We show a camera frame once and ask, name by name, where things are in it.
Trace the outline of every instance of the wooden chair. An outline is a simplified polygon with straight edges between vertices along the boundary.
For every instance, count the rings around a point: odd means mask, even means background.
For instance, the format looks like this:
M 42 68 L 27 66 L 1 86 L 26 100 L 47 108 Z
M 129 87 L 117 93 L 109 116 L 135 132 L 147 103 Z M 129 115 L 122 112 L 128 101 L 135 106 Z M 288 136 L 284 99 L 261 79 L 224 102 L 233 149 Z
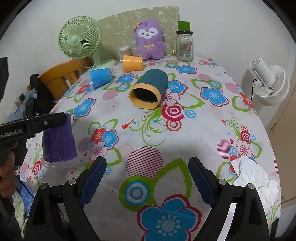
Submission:
M 91 65 L 89 58 L 80 59 L 79 61 L 83 66 Z M 72 59 L 69 62 L 52 67 L 39 76 L 42 83 L 47 86 L 56 100 L 59 100 L 69 89 L 63 77 L 73 85 L 79 78 L 76 71 L 80 70 L 82 73 L 87 71 L 87 68 L 82 67 L 79 61 Z

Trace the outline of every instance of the fan base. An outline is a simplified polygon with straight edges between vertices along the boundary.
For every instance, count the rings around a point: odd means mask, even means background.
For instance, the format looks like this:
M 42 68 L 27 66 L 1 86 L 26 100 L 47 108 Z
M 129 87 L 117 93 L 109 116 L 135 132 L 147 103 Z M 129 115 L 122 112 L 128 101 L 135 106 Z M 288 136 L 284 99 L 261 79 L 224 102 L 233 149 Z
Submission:
M 90 68 L 91 70 L 94 69 L 109 69 L 111 67 L 113 67 L 114 65 L 117 64 L 117 61 L 114 59 L 106 59 L 100 62 L 100 64 L 95 64 L 92 68 Z

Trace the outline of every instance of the screw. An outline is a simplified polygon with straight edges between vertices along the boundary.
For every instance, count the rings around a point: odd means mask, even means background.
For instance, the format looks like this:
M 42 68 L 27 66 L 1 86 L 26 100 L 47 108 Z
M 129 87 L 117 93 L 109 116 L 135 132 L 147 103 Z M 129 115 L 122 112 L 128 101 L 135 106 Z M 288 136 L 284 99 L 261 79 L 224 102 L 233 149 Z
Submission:
M 41 188 L 41 189 L 44 189 L 44 188 L 46 188 L 46 186 L 47 186 L 46 183 L 42 183 L 42 184 L 40 185 L 40 188 Z
M 255 188 L 254 184 L 252 184 L 252 183 L 249 183 L 248 184 L 248 187 L 251 188 L 251 189 L 254 189 Z
M 225 179 L 219 179 L 221 185 L 226 185 L 227 181 Z
M 69 183 L 70 185 L 74 185 L 74 184 L 76 183 L 76 179 L 75 179 L 75 178 L 72 178 L 72 179 L 70 179 L 70 180 L 68 181 L 68 183 Z

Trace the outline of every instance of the purple plush toy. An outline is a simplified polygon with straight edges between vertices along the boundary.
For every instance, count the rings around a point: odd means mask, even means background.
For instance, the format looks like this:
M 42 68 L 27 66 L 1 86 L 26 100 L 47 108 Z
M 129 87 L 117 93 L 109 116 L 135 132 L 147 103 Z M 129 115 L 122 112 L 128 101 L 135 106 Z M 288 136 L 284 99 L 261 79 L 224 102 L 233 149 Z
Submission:
M 137 51 L 144 60 L 164 58 L 163 30 L 156 19 L 140 23 L 135 31 Z

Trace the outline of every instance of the jar lid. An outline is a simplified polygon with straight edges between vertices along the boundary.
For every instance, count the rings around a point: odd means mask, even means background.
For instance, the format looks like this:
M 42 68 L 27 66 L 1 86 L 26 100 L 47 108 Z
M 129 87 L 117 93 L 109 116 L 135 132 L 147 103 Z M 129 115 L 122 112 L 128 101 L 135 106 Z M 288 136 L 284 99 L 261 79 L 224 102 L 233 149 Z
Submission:
M 176 34 L 188 34 L 188 35 L 193 35 L 192 31 L 176 31 Z
M 179 31 L 191 31 L 190 22 L 178 21 L 178 30 Z

